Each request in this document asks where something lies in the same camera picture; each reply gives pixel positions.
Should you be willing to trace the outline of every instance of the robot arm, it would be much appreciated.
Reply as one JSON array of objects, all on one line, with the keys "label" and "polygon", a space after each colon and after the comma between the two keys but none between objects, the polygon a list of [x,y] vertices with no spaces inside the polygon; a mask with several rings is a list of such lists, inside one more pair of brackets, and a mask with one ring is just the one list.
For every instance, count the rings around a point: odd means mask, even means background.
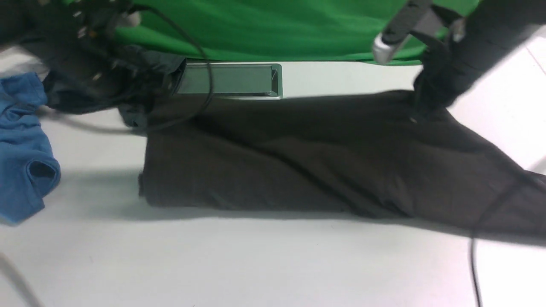
[{"label": "robot arm", "polygon": [[[417,77],[415,107],[426,114],[448,107],[546,23],[546,0],[483,0],[463,18],[432,0],[411,0],[376,38],[377,62],[385,64],[410,35],[428,46]],[[436,32],[447,27],[444,41]]]}]

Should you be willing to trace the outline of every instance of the black fabric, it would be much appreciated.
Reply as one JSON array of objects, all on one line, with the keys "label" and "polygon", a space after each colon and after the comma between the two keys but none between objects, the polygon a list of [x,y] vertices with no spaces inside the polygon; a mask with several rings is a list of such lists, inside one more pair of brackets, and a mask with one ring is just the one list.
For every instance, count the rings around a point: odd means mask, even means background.
[{"label": "black fabric", "polygon": [[[417,119],[412,95],[216,99],[197,119],[148,135],[141,194],[154,206],[348,211],[471,229],[512,189],[481,229],[544,235],[545,177],[446,110]],[[159,105],[151,118],[182,116],[194,100]]]},{"label": "black fabric", "polygon": [[[178,84],[186,67],[186,58],[181,55],[168,54],[159,51],[146,50],[136,45],[127,45],[123,49],[123,57],[126,61],[117,59],[117,65],[129,68],[133,71],[150,69],[159,75],[171,75]],[[62,74],[52,70],[45,78],[44,89],[48,96],[47,106],[57,111],[69,114],[85,114],[119,106],[119,112],[124,123],[129,127],[145,127],[146,115],[140,103],[123,103],[124,94],[120,97],[109,99],[96,99],[73,86],[73,82]],[[137,87],[136,84],[129,84],[128,87]]]}]

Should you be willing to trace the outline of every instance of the green fabric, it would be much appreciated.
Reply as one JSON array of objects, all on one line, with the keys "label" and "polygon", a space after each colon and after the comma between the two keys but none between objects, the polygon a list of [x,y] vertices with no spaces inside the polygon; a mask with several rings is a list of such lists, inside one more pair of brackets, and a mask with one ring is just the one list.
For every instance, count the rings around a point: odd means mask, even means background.
[{"label": "green fabric", "polygon": [[[373,61],[375,36],[406,0],[136,0],[176,21],[212,60]],[[436,0],[468,14],[478,0]],[[148,13],[137,28],[118,31],[123,43],[199,58],[165,22]],[[415,64],[423,46],[416,39],[398,64]]]}]

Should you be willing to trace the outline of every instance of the white table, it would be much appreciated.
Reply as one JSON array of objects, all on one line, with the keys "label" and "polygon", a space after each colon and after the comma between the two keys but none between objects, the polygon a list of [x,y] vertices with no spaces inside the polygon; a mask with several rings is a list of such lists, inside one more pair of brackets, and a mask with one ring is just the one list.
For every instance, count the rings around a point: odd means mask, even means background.
[{"label": "white table", "polygon": [[[411,88],[420,69],[282,65],[286,97]],[[522,49],[453,114],[531,168],[546,156],[545,88]],[[122,127],[115,111],[78,120]],[[337,216],[150,208],[136,181],[144,138],[43,127],[62,183],[38,215],[0,225],[0,251],[46,307],[474,306],[467,238]],[[477,264],[484,306],[546,305],[546,249],[480,240]],[[23,306],[3,278],[0,305]]]}]

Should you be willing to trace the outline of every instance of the wire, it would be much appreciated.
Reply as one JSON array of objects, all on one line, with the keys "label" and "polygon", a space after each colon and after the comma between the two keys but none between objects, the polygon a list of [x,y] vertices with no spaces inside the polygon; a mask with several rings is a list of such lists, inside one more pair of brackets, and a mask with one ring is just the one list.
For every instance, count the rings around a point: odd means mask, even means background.
[{"label": "wire", "polygon": [[478,234],[480,231],[481,226],[483,223],[487,222],[501,207],[502,205],[510,199],[510,197],[514,196],[514,194],[518,191],[521,186],[526,182],[531,182],[532,184],[536,185],[537,188],[540,188],[541,190],[546,191],[546,186],[544,186],[543,183],[538,182],[528,174],[521,174],[520,179],[516,181],[511,186],[508,186],[505,188],[496,199],[494,199],[491,204],[489,204],[485,210],[482,212],[480,217],[478,218],[478,221],[471,229],[470,233],[470,244],[468,248],[468,258],[470,261],[470,268],[472,273],[472,284],[474,288],[474,295],[476,298],[476,306],[477,307],[483,307],[483,301],[482,301],[482,293],[480,290],[479,280],[478,280],[478,274],[476,269],[476,239],[478,238]]},{"label": "wire", "polygon": [[171,18],[169,18],[165,14],[161,13],[161,11],[159,11],[158,9],[150,7],[148,5],[141,5],[141,4],[137,4],[133,8],[136,11],[149,11],[149,12],[155,14],[156,16],[161,18],[163,21],[165,21],[169,26],[171,26],[176,32],[178,32],[178,34],[180,34],[185,40],[187,40],[190,44],[192,44],[197,49],[197,51],[199,52],[199,56],[201,56],[201,58],[205,61],[206,69],[207,69],[207,72],[209,74],[209,93],[207,94],[205,102],[199,107],[199,109],[195,113],[193,113],[193,114],[191,114],[189,116],[186,116],[186,117],[179,118],[179,119],[173,119],[173,120],[170,120],[170,121],[167,121],[167,122],[164,122],[164,123],[160,123],[160,124],[157,124],[155,126],[148,126],[145,129],[145,131],[146,132],[155,132],[155,131],[163,130],[163,129],[178,125],[180,123],[186,122],[186,121],[198,116],[199,114],[203,113],[209,107],[209,105],[211,104],[212,97],[214,96],[214,78],[212,76],[212,65],[210,63],[209,57],[207,57],[207,55],[206,55],[205,51],[203,50],[203,48],[201,47],[201,45],[199,45],[186,31],[184,31],[184,29],[182,29],[182,27],[180,27]]},{"label": "wire", "polygon": [[0,273],[11,282],[13,289],[19,294],[19,296],[25,301],[28,307],[43,307],[44,305],[36,297],[36,294],[28,282],[25,280],[21,272],[19,272],[13,263],[8,259],[6,255],[0,252]]},{"label": "wire", "polygon": [[166,121],[164,123],[159,123],[154,126],[148,125],[147,127],[144,127],[144,128],[115,129],[115,128],[99,127],[99,126],[72,120],[67,115],[59,113],[59,112],[49,113],[47,115],[48,118],[55,121],[63,122],[67,126],[80,129],[83,131],[90,131],[90,132],[101,133],[101,134],[113,134],[113,135],[142,135],[142,134],[146,134],[150,132],[160,131],[172,126],[176,126],[188,120],[191,120],[192,118],[203,113],[209,107],[209,105],[212,102],[212,98],[214,96],[214,77],[212,74],[212,64],[209,60],[209,57],[206,55],[205,51],[201,47],[201,45],[197,43],[195,39],[193,39],[186,31],[184,31],[182,27],[180,27],[176,22],[174,22],[171,18],[163,14],[158,9],[150,7],[148,5],[136,4],[135,6],[133,6],[132,12],[135,12],[135,11],[149,11],[157,15],[159,18],[165,21],[169,26],[171,26],[178,34],[180,34],[180,36],[182,36],[185,40],[187,40],[190,44],[192,44],[195,47],[195,49],[197,49],[197,52],[199,52],[199,55],[205,61],[207,73],[209,75],[209,92],[207,94],[207,97],[205,98],[205,102],[199,107],[199,109],[196,112],[186,117],[173,119],[170,121]]}]

